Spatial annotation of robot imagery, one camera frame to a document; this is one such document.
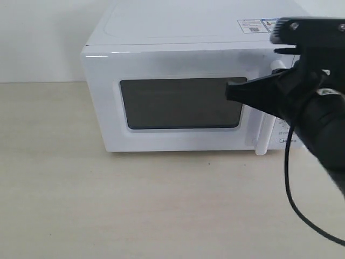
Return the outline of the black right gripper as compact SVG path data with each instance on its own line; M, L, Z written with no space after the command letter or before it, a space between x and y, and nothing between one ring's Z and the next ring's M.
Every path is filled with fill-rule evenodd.
M344 129L344 48L274 51L298 55L299 60L284 72L244 83L228 81L226 99L281 116L294 130Z

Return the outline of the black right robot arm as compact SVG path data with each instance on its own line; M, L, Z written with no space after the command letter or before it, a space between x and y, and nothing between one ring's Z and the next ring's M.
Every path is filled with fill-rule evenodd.
M344 49L276 49L299 54L290 69L226 86L227 100L284 119L344 192Z

